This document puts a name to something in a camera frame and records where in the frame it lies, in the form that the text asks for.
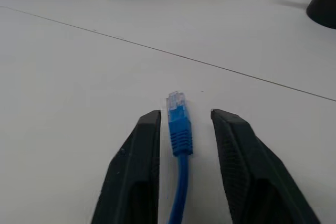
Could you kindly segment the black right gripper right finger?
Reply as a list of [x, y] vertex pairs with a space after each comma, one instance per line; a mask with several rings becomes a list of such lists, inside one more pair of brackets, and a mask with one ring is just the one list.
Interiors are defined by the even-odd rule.
[[211, 111], [233, 224], [320, 224], [280, 158], [239, 115]]

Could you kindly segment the black conical object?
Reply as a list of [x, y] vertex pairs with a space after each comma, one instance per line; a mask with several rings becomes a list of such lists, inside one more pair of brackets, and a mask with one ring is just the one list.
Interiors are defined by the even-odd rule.
[[311, 0], [306, 13], [314, 22], [336, 29], [336, 0]]

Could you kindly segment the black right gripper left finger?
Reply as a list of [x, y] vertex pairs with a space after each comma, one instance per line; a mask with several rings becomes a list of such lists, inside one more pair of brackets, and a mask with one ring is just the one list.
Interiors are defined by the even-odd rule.
[[141, 116], [111, 160], [91, 224], [158, 224], [161, 112]]

